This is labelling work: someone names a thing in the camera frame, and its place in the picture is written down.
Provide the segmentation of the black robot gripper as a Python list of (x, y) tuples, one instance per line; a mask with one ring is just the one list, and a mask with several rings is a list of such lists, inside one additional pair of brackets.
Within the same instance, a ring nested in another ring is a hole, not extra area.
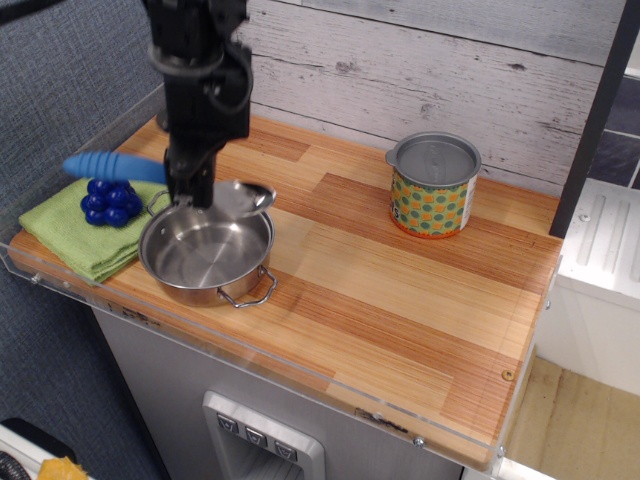
[(248, 19), (247, 3), (148, 1), (146, 13), (150, 60), (165, 83), (166, 184), (173, 203), (191, 196), (194, 207), (209, 208), (215, 152), (249, 133), (251, 50), (232, 39)]

